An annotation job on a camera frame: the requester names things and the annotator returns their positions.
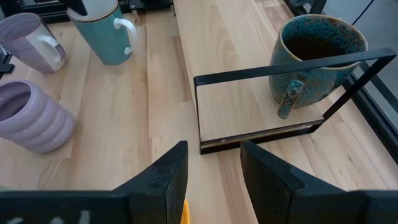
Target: black metal frame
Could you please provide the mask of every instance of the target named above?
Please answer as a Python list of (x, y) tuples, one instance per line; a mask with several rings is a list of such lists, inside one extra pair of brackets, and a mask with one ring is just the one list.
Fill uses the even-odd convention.
[(259, 224), (396, 223), (398, 191), (346, 192), (244, 141), (241, 165)]
[(173, 0), (130, 0), (130, 9), (137, 11), (163, 9), (173, 6)]
[[(195, 86), (195, 103), (198, 119), (200, 153), (207, 154), (212, 152), (219, 152), (228, 149), (239, 147), (241, 140), (250, 140), (254, 143), (261, 143), (267, 141), (274, 141), (278, 139), (298, 136), (302, 134), (310, 134), (316, 131), (328, 118), (330, 118), (336, 111), (338, 111), (357, 91), (359, 91), (365, 84), (367, 84), (372, 77), (377, 75), (392, 59), (396, 56), (391, 49), (379, 49), (368, 52), (360, 52), (347, 55), (339, 55), (334, 57), (319, 58), (315, 60), (306, 60), (302, 62), (286, 63), (282, 65), (272, 65), (259, 68), (250, 68), (245, 70), (237, 70), (231, 72), (222, 72), (211, 75), (200, 75), (194, 77), (193, 82)], [(236, 136), (227, 136), (221, 139), (212, 139), (211, 141), (202, 141), (200, 134), (200, 116), (198, 104), (198, 86), (211, 85), (216, 83), (230, 82), (236, 80), (244, 80), (248, 78), (265, 77), (269, 75), (279, 75), (282, 73), (298, 72), (302, 70), (309, 70), (321, 67), (332, 67), (336, 65), (362, 62), (365, 60), (377, 59), (376, 62), (369, 67), (364, 74), (356, 80), (347, 91), (323, 114), (323, 119), (318, 121), (311, 121), (293, 126), (284, 126), (275, 129), (268, 129), (257, 131), (253, 133), (245, 133)]]
[[(289, 0), (284, 0), (286, 5), (292, 11), (294, 16), (300, 16), (308, 14), (309, 12), (303, 6), (291, 6)], [(369, 9), (374, 0), (371, 0), (362, 13), (355, 19), (352, 25), (363, 16), (363, 14)], [(324, 14), (322, 10), (318, 10), (317, 14)], [(369, 68), (366, 62), (362, 62), (360, 67), (363, 71)], [(357, 78), (351, 74), (343, 83), (343, 87), (349, 89)], [(387, 100), (391, 107), (398, 113), (398, 99), (391, 93), (387, 86), (381, 81), (378, 76), (372, 78), (372, 84), (377, 88), (380, 94)], [(391, 123), (388, 116), (383, 112), (379, 105), (374, 101), (373, 97), (364, 88), (359, 90), (353, 95), (353, 101), (358, 107), (361, 114), (365, 117), (366, 121), (370, 124), (373, 131), (376, 133), (384, 147), (389, 151), (392, 158), (398, 164), (398, 130), (394, 124)]]
[[(129, 0), (119, 0), (119, 5), (123, 13), (131, 12)], [(20, 6), (14, 0), (1, 0), (0, 6), (6, 17), (21, 12), (33, 12), (39, 15), (46, 24), (69, 21), (67, 7), (60, 2), (50, 2), (34, 6)]]
[(14, 65), (10, 64), (12, 54), (7, 53), (6, 55), (1, 54), (0, 55), (0, 79), (4, 74), (12, 73), (14, 70)]

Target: white and lavender mug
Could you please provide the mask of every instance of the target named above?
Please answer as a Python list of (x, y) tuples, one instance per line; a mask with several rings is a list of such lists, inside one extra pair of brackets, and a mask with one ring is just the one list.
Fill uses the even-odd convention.
[(1, 21), (0, 45), (42, 73), (56, 72), (65, 63), (64, 49), (34, 13), (20, 13)]
[(45, 153), (72, 135), (72, 114), (39, 86), (20, 80), (0, 85), (0, 137)]

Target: mug handle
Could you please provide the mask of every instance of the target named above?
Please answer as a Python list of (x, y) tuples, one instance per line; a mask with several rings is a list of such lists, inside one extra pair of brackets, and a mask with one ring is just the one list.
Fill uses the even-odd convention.
[[(134, 24), (130, 21), (128, 21), (127, 19), (120, 19), (120, 18), (116, 18), (113, 21), (113, 26), (116, 29), (120, 29), (120, 27), (124, 26), (132, 36), (134, 36), (136, 34), (136, 27), (134, 26)], [(124, 49), (124, 54), (128, 55), (129, 53), (132, 52), (132, 47), (126, 47), (126, 49)]]
[(283, 99), (280, 101), (278, 116), (286, 119), (289, 116), (294, 104), (296, 104), (299, 94), (304, 88), (304, 82), (300, 80), (292, 80), (285, 92)]
[(55, 52), (57, 53), (58, 56), (56, 56), (54, 58), (54, 62), (60, 62), (61, 61), (60, 52), (58, 52), (58, 50), (55, 48), (57, 45), (59, 45), (57, 40), (55, 40), (54, 38), (49, 37), (47, 35), (40, 35), (38, 38), (39, 38), (40, 41), (49, 44), (55, 50)]

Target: speckled blue ceramic mug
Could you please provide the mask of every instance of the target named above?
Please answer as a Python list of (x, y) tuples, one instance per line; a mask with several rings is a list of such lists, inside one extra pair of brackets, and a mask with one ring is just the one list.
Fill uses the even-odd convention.
[(105, 65), (118, 65), (132, 52), (127, 31), (135, 34), (134, 24), (123, 19), (118, 0), (82, 0), (87, 15), (68, 9), (69, 18)]
[[(281, 28), (271, 65), (366, 50), (366, 39), (352, 25), (330, 16), (308, 14), (291, 19)], [(278, 115), (287, 118), (292, 108), (322, 100), (339, 87), (358, 64), (270, 76), (272, 96), (280, 104)]]

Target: wooden table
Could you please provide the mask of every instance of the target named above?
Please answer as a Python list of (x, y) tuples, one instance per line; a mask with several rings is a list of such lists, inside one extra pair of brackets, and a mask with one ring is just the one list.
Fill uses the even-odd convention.
[[(269, 64), (279, 29), (293, 15), (279, 1), (264, 3), (268, 7), (247, 0), (175, 2), (192, 92), (195, 76)], [(199, 86), (197, 95), (201, 141), (222, 139), (216, 144), (226, 144), (225, 137), (323, 119), (316, 105), (278, 117), (268, 77)]]
[[(176, 2), (177, 19), (183, 1), (191, 0)], [(257, 34), (269, 35), (262, 37), (269, 50), (276, 31), (265, 32), (261, 27), (277, 30), (289, 17), (278, 1), (245, 1), (252, 4), (250, 10), (255, 14), (247, 10), (246, 3), (240, 5), (240, 0), (230, 1), (230, 5), (224, 0), (212, 1), (205, 0), (206, 4), (197, 8), (207, 12), (201, 35), (224, 40), (219, 44), (209, 42), (217, 47), (218, 55), (209, 54), (206, 61), (198, 58), (202, 69), (208, 71), (215, 71), (217, 66), (210, 58), (230, 69), (235, 69), (231, 63), (237, 61), (234, 58), (249, 61), (247, 52), (240, 55), (240, 51), (228, 50), (240, 48), (228, 38), (243, 36), (223, 28), (231, 26), (227, 12), (232, 14), (229, 16), (243, 17), (235, 26), (246, 26), (247, 22)], [(252, 16), (255, 24), (248, 20)], [(113, 189), (184, 139), (189, 144), (187, 200), (192, 224), (256, 223), (241, 174), (239, 150), (199, 155), (189, 85), (193, 59), (187, 55), (193, 52), (186, 51), (186, 40), (181, 45), (183, 25), (178, 21), (178, 29), (169, 9), (124, 17), (135, 23), (137, 35), (133, 37), (133, 57), (121, 65), (103, 65), (70, 22), (50, 26), (68, 55), (67, 64), (59, 72), (43, 75), (12, 59), (16, 71), (0, 82), (18, 78), (36, 82), (75, 115), (77, 127), (65, 146), (44, 156), (0, 139), (0, 185), (14, 189)], [(260, 46), (250, 49), (254, 48), (266, 52)], [(260, 64), (261, 57), (247, 66)], [(334, 92), (317, 108), (323, 112), (343, 91)], [(345, 190), (398, 189), (398, 166), (352, 101), (311, 135), (261, 146)]]

